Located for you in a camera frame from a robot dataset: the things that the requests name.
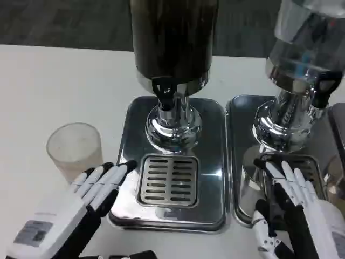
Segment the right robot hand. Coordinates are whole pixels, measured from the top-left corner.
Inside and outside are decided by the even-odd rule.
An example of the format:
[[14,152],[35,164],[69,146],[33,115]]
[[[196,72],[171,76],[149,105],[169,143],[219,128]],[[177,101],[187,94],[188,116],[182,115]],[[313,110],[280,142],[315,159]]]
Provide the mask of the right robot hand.
[[262,258],[344,258],[344,217],[318,198],[299,168],[283,160],[280,166],[255,159],[272,180],[273,196],[283,212],[291,247],[278,239],[270,219],[270,204],[259,199],[252,218],[257,250]]

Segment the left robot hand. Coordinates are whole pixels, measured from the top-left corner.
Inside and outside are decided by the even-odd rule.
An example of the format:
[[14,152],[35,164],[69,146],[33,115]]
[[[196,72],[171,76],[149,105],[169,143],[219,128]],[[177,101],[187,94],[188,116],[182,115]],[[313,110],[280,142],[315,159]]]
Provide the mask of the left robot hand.
[[135,160],[90,168],[63,193],[45,198],[8,248],[7,258],[80,258],[111,210]]

